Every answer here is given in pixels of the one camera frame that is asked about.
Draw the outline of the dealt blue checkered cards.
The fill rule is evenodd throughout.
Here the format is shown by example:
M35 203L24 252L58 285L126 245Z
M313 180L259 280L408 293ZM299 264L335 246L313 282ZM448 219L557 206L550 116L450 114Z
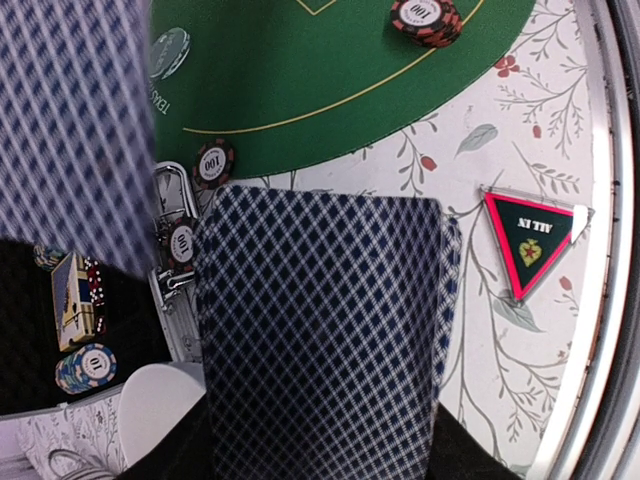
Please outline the dealt blue checkered cards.
M135 278L156 263L145 1L1 5L1 235Z

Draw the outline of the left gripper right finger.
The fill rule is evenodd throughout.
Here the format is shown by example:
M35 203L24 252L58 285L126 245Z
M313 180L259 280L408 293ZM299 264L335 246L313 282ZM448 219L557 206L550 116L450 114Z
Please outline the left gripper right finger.
M427 480L518 480L487 453L443 404L438 406Z

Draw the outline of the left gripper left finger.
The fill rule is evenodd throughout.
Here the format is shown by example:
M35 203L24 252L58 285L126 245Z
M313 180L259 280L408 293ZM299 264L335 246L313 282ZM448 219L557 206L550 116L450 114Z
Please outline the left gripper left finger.
M150 453L117 479L213 479L212 448L207 402L202 396Z

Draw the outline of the black red 100 chip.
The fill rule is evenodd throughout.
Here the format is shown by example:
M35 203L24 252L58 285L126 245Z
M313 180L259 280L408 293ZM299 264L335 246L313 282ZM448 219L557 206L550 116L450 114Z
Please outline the black red 100 chip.
M198 150L193 178L197 186L205 190L214 190L230 177L234 168L236 152L233 145L217 138L206 142Z

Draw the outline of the clear acrylic dealer button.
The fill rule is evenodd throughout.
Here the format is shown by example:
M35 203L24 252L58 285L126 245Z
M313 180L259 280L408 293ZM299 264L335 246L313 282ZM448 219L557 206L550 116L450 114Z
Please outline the clear acrylic dealer button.
M162 33L150 52L149 78L164 80L173 75L185 61L191 48L191 37L181 27Z

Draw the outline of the black red chip stack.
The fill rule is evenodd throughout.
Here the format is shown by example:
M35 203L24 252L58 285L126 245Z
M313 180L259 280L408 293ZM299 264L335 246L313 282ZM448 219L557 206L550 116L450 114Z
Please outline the black red chip stack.
M463 20L452 1L395 1L390 10L392 25L417 45L445 48L461 35Z

